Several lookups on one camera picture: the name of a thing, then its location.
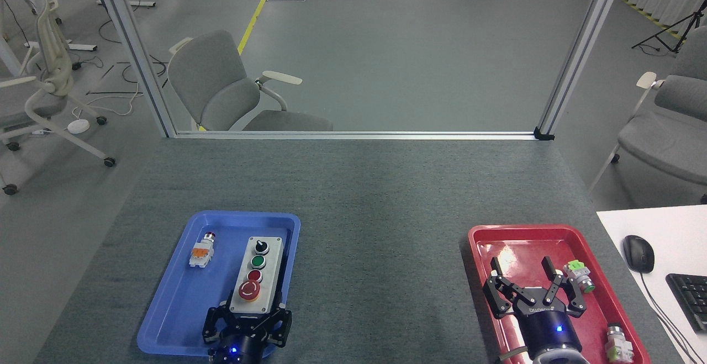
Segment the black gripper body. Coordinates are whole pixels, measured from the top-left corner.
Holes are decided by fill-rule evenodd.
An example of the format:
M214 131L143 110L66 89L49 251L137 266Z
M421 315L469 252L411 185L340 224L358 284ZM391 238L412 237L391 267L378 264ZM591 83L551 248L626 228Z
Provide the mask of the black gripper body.
M275 352L263 328L250 329L246 321L226 323L210 347L210 363L263 363Z
M557 349L581 352L583 347L573 328L566 305L555 299L551 304L516 301L516 319L531 359Z

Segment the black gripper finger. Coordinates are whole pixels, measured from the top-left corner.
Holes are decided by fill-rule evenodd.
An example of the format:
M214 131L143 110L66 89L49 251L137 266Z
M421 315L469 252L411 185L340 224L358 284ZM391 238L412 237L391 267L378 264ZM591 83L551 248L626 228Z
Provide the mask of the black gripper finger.
M529 296L525 293L525 289L508 281L503 276L502 267L497 257L492 258L490 266L492 267L492 273L485 281L482 291L492 316L500 320L508 314L514 314L512 303L515 303L518 299L529 303Z
M568 299L565 310L566 314L576 318L583 316L586 311L586 304L575 279L568 278L564 276L562 271L555 269L550 257L544 257L541 261L541 265L545 271L546 278L551 281L551 286L546 291L542 303L544 305L550 305L555 300L558 289L561 288L564 290Z
M273 311L268 313L262 321L265 332L262 341L273 344L277 348L284 348L289 337L292 324L292 311L284 303L278 304Z
M219 344L220 349L235 348L235 317L226 303L207 310L202 339L205 344Z

